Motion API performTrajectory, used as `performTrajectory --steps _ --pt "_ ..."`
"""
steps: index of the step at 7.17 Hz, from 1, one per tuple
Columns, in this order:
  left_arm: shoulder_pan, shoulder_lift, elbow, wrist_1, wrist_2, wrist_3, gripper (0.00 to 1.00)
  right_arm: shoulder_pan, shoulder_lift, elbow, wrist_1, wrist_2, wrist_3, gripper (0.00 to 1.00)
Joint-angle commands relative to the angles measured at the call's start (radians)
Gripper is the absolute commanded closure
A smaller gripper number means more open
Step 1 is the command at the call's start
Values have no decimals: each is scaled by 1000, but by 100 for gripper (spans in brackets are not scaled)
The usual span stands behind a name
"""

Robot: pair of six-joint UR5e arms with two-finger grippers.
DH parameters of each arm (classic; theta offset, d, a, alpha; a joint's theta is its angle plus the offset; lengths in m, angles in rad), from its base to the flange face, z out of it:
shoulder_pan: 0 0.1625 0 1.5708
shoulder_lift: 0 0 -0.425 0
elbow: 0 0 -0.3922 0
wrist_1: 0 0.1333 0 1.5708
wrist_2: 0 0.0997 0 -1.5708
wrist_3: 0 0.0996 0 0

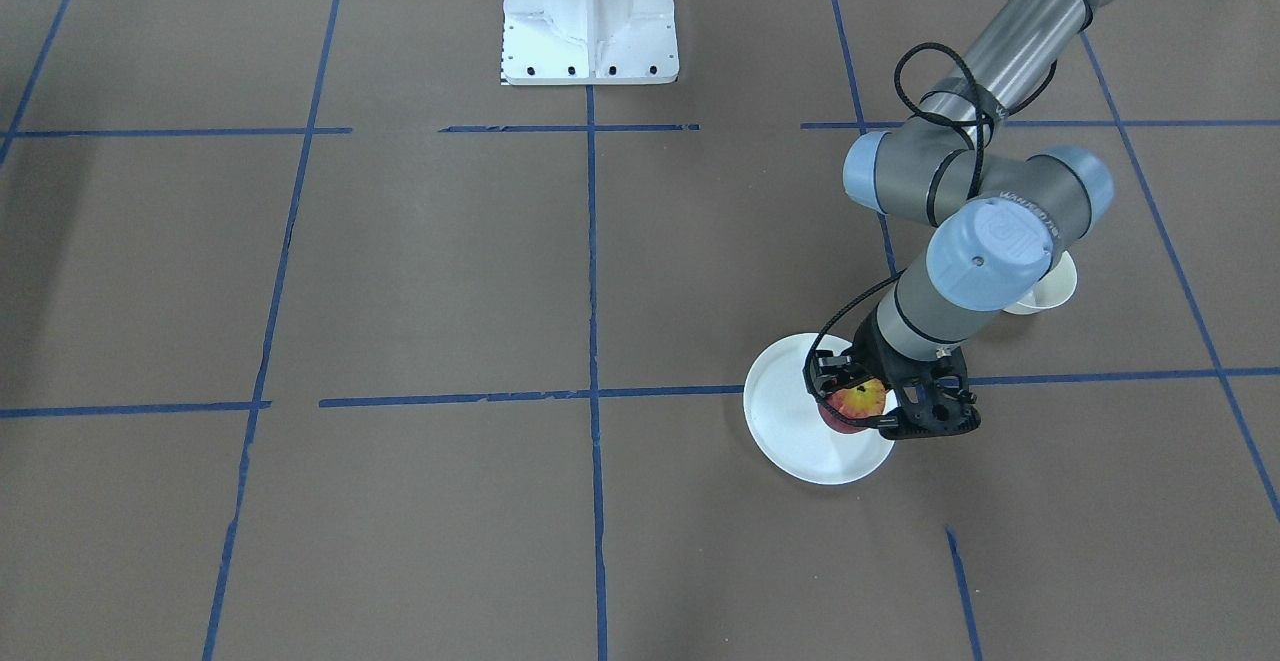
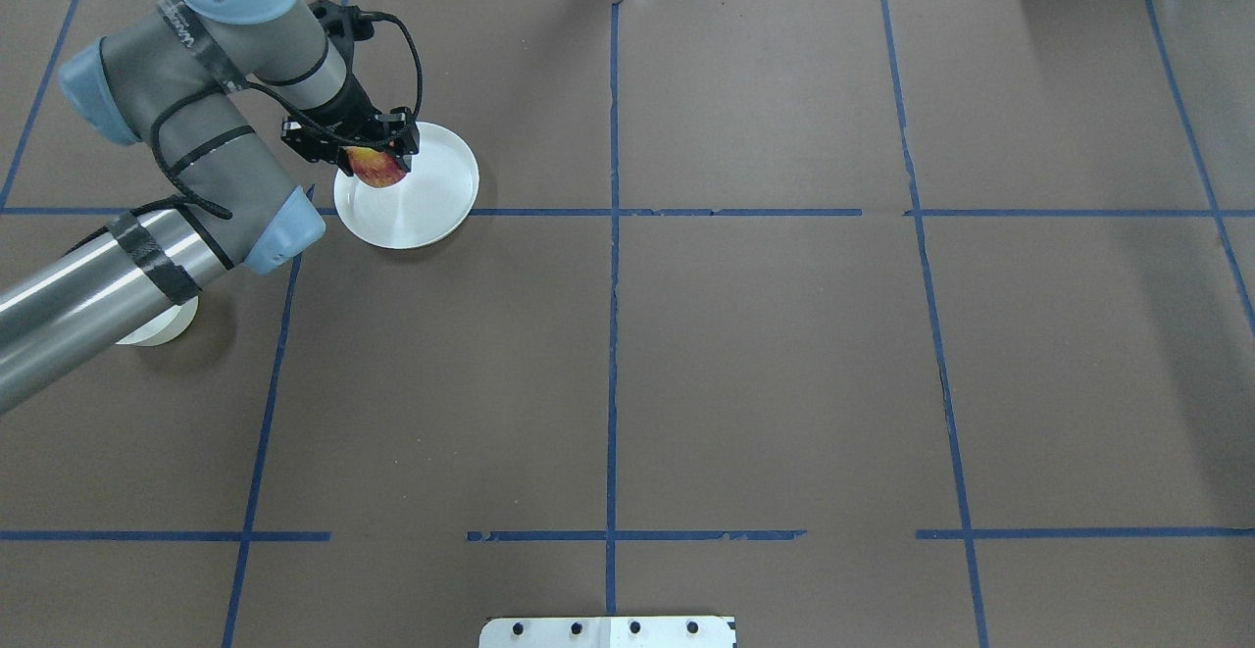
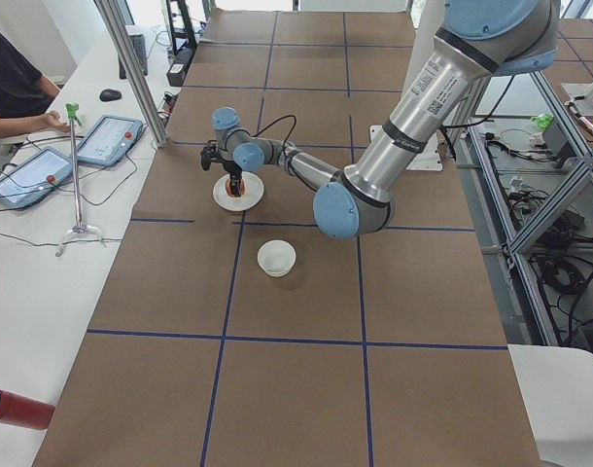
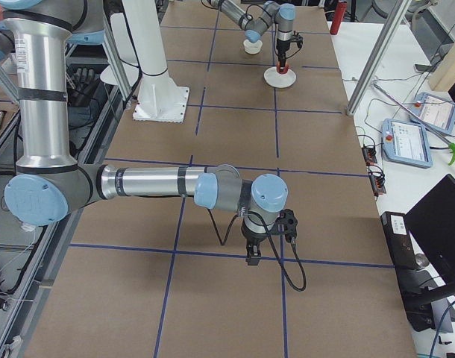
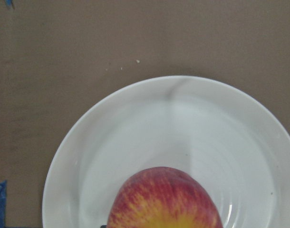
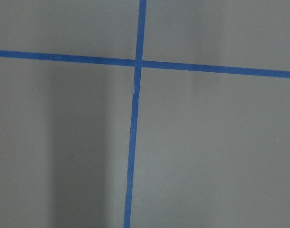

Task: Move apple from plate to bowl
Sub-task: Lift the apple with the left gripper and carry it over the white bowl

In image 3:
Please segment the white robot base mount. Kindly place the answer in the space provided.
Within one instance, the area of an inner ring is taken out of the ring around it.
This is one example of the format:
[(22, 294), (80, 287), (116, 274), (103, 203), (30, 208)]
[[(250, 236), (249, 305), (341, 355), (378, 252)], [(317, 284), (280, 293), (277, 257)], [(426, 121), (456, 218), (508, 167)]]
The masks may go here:
[(432, 172), (443, 170), (443, 164), (438, 151), (438, 140), (435, 135), (429, 139), (425, 150), (417, 155), (406, 169), (410, 171)]

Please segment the person's hand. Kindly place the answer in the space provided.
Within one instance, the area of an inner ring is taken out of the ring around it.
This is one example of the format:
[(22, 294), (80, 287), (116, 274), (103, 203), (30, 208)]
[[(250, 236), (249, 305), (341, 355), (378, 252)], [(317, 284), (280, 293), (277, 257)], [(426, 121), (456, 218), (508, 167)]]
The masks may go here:
[(71, 126), (61, 120), (60, 114), (56, 111), (50, 111), (41, 116), (45, 128), (53, 129), (62, 133), (69, 133)]

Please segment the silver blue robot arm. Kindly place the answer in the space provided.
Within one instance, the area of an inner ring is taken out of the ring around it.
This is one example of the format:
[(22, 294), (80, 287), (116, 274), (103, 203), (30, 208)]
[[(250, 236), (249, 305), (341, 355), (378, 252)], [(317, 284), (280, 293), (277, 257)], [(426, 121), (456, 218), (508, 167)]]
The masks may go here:
[(557, 52), (557, 1), (445, 1), (434, 51), (367, 146), (342, 169), (280, 140), (256, 137), (223, 107), (212, 115), (216, 140), (201, 166), (219, 163), (235, 187), (244, 171), (276, 165), (314, 191), (318, 228), (350, 238), (385, 228), (395, 213), (392, 188), (476, 81), (514, 76), (551, 65)]

